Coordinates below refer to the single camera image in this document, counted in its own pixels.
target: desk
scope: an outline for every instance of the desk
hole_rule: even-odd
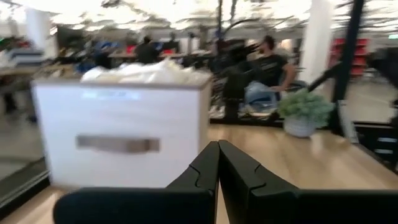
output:
[[[46,67],[19,67],[19,68],[0,68],[0,77],[13,75],[33,75],[39,70],[43,72],[52,70],[73,70],[73,65],[48,65]]]
[[[398,189],[398,176],[328,131],[299,139],[277,128],[211,125],[208,136],[210,140],[229,140],[300,188]],[[53,224],[52,207],[62,194],[61,190],[49,187],[0,224]],[[217,224],[228,224],[221,188]]]

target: black t-shirt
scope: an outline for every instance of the black t-shirt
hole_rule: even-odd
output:
[[[155,63],[159,56],[157,51],[150,44],[140,44],[134,49],[137,61],[143,64]]]
[[[283,67],[287,64],[285,58],[280,55],[272,54],[268,57],[261,57],[255,64],[259,66],[261,72],[256,72],[255,80],[266,86],[279,86],[283,75]]]

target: potted plant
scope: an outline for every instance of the potted plant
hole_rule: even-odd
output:
[[[296,137],[311,136],[317,128],[328,124],[334,104],[320,95],[299,90],[284,97],[278,105],[278,113],[284,118],[284,130]]]

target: white pot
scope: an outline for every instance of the white pot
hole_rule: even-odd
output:
[[[295,137],[306,138],[315,132],[316,127],[313,121],[290,117],[284,120],[284,130]]]

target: green plant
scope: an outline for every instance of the green plant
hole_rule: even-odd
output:
[[[299,90],[284,97],[278,105],[278,113],[282,118],[306,119],[315,123],[317,128],[327,125],[329,114],[334,104],[320,95]]]

